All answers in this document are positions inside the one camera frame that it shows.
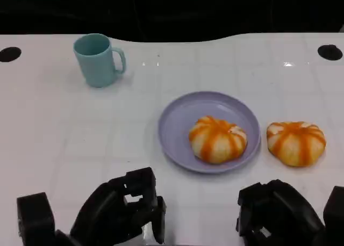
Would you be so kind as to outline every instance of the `plate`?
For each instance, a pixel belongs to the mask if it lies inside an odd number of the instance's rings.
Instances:
[[[213,165],[194,155],[189,130],[205,115],[235,123],[246,132],[247,147],[240,157]],[[210,91],[190,93],[170,103],[160,116],[158,133],[162,150],[168,158],[186,169],[201,173],[221,173],[238,168],[253,159],[261,141],[258,120],[245,104]]]

